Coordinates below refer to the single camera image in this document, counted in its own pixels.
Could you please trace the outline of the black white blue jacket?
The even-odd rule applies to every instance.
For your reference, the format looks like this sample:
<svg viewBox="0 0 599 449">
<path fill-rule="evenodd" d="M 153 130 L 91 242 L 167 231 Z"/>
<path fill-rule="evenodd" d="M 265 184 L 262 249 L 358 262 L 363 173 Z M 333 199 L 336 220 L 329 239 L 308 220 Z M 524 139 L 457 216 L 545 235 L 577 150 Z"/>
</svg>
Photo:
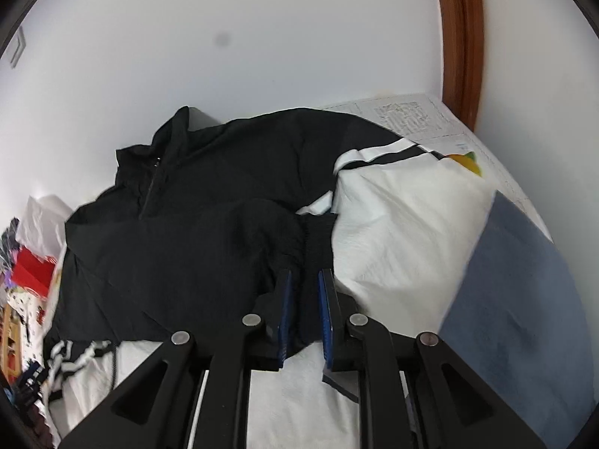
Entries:
<svg viewBox="0 0 599 449">
<path fill-rule="evenodd" d="M 294 282 L 291 370 L 261 374 L 253 440 L 348 442 L 351 403 L 315 378 L 317 273 L 395 333 L 441 334 L 550 448 L 589 418 L 589 329 L 546 234 L 479 175 L 351 114 L 287 110 L 192 130 L 181 109 L 117 154 L 66 224 L 47 340 L 71 432 L 177 327 L 240 319 Z"/>
</svg>

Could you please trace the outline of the red paper shopping bag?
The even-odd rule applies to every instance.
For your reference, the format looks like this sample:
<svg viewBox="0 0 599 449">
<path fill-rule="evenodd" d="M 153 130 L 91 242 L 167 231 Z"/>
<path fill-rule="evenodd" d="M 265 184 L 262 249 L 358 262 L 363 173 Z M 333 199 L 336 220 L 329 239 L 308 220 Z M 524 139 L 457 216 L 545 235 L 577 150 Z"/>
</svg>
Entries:
<svg viewBox="0 0 599 449">
<path fill-rule="evenodd" d="M 41 259 L 26 247 L 22 247 L 16 256 L 11 280 L 18 287 L 27 289 L 40 298 L 46 299 L 56 266 L 52 257 Z"/>
</svg>

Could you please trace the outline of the white plastic Miniso bag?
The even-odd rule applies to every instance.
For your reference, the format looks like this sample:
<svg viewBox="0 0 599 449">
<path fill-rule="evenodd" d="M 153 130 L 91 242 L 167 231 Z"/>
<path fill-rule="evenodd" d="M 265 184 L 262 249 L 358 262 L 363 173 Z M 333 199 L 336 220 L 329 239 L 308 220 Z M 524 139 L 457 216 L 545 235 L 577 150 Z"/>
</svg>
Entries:
<svg viewBox="0 0 599 449">
<path fill-rule="evenodd" d="M 36 256 L 57 260 L 66 243 L 65 223 L 72 214 L 73 210 L 55 195 L 29 197 L 15 239 Z"/>
</svg>

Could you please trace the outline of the plaid cloth in bag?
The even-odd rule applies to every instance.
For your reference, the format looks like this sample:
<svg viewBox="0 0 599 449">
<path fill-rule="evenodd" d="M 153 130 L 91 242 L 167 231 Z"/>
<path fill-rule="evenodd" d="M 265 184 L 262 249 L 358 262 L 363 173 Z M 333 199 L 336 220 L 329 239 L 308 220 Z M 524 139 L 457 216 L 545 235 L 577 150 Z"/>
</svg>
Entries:
<svg viewBox="0 0 599 449">
<path fill-rule="evenodd" d="M 18 225 L 19 220 L 13 218 L 8 227 L 1 234 L 0 265 L 2 272 L 13 269 L 16 254 L 20 250 L 20 243 L 16 240 L 16 230 Z"/>
</svg>

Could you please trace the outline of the fruit print newspaper tablecloth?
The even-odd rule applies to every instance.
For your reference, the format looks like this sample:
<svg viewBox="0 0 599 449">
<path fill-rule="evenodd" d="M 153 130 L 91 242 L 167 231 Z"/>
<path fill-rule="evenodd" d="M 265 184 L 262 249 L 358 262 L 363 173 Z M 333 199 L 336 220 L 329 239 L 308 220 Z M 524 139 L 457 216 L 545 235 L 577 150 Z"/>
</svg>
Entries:
<svg viewBox="0 0 599 449">
<path fill-rule="evenodd" d="M 363 117 L 444 155 L 473 153 L 482 177 L 525 212 L 544 234 L 549 233 L 541 216 L 508 169 L 435 96 L 392 95 L 332 104 L 326 109 Z"/>
</svg>

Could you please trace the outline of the white wall light switch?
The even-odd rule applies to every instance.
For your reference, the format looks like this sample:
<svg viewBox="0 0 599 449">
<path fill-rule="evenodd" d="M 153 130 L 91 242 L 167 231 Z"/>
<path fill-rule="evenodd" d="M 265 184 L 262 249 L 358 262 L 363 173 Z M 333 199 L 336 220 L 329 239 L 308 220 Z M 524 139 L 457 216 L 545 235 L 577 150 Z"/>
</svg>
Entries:
<svg viewBox="0 0 599 449">
<path fill-rule="evenodd" d="M 16 30 L 9 46 L 7 47 L 7 53 L 9 57 L 9 66 L 14 69 L 22 56 L 24 49 L 27 47 L 27 40 L 25 39 L 23 27 L 19 27 Z"/>
</svg>

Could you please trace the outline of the brown wooden door frame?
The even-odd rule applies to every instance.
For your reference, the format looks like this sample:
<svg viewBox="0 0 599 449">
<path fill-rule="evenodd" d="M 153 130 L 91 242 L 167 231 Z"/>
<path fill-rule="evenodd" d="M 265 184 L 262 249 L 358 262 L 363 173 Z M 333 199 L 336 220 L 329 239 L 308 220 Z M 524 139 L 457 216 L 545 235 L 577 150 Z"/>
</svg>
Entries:
<svg viewBox="0 0 599 449">
<path fill-rule="evenodd" d="M 471 131 L 484 68 L 483 0 L 439 0 L 443 38 L 443 103 Z"/>
</svg>

